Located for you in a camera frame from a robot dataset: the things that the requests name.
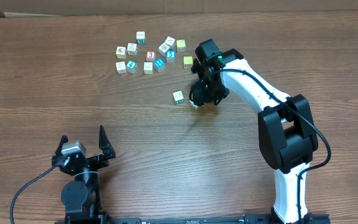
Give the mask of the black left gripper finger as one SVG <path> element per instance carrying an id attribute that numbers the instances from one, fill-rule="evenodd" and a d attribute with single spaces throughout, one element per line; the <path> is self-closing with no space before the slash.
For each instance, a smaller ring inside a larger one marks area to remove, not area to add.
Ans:
<path id="1" fill-rule="evenodd" d="M 109 142 L 104 127 L 99 127 L 99 149 L 102 150 L 105 159 L 113 159 L 116 157 L 116 153 L 112 144 Z"/>
<path id="2" fill-rule="evenodd" d="M 57 150 L 55 151 L 55 154 L 54 154 L 55 156 L 62 155 L 62 147 L 67 142 L 68 142 L 68 137 L 66 135 L 63 135 L 61 140 L 60 140 L 60 143 L 59 143 L 59 145 L 57 147 Z"/>

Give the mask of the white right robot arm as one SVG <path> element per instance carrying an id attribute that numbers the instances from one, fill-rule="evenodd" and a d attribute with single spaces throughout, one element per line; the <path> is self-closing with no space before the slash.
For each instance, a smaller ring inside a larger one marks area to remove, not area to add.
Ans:
<path id="1" fill-rule="evenodd" d="M 218 105 L 230 92 L 257 115 L 259 149 L 274 170 L 272 223 L 315 223 L 305 203 L 307 172 L 318 148 L 308 100 L 291 97 L 265 81 L 236 49 L 220 51 L 214 40 L 197 46 L 191 72 L 198 81 L 189 93 L 190 105 Z"/>

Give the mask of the white-top green-sided block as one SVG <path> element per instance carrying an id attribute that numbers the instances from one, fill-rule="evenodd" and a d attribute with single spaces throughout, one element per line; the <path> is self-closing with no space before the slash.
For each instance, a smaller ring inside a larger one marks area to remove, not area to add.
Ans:
<path id="1" fill-rule="evenodd" d="M 189 101 L 190 102 L 190 105 L 195 109 L 197 110 L 199 106 L 197 106 L 196 104 L 194 104 L 192 101 Z"/>

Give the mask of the white block red drawing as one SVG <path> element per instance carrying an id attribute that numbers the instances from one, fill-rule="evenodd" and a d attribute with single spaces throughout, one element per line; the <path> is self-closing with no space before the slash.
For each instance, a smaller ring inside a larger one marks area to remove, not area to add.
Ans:
<path id="1" fill-rule="evenodd" d="M 176 91 L 173 93 L 173 98 L 175 100 L 175 104 L 178 105 L 185 101 L 182 91 Z"/>

